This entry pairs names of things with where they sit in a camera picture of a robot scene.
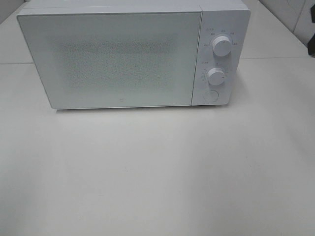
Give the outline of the round door release button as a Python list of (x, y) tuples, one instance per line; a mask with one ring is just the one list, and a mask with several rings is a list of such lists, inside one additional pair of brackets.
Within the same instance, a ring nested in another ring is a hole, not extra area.
[(215, 90), (209, 90), (209, 91), (206, 91), (205, 94), (204, 94), (204, 100), (206, 103), (215, 103), (218, 98), (219, 98), (219, 94), (217, 91)]

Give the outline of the white microwave oven body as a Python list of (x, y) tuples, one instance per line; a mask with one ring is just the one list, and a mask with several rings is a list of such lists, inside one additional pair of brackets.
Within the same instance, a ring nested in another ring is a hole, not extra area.
[[(199, 12), (200, 29), (191, 104), (225, 105), (229, 102), (251, 12), (240, 0), (32, 0), (17, 15), (148, 14)], [(212, 42), (221, 35), (232, 42), (231, 52), (218, 57)], [(226, 75), (219, 86), (212, 86), (205, 75), (212, 68)], [(219, 98), (206, 103), (206, 91), (215, 90)]]

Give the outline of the white timer knob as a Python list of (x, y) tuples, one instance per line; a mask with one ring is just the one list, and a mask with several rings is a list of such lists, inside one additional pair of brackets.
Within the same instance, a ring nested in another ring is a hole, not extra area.
[(212, 68), (205, 75), (207, 81), (212, 86), (221, 85), (226, 78), (225, 72), (221, 68)]

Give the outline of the white microwave door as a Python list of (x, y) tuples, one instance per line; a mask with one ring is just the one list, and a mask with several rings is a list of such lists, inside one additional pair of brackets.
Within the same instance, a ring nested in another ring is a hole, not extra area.
[(54, 109), (191, 104), (201, 13), (19, 15)]

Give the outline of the upper white power knob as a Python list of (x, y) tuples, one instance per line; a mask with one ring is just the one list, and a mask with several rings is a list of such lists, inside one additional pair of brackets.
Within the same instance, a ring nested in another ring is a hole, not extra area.
[(225, 57), (231, 52), (232, 42), (228, 36), (221, 35), (212, 42), (213, 52), (218, 57)]

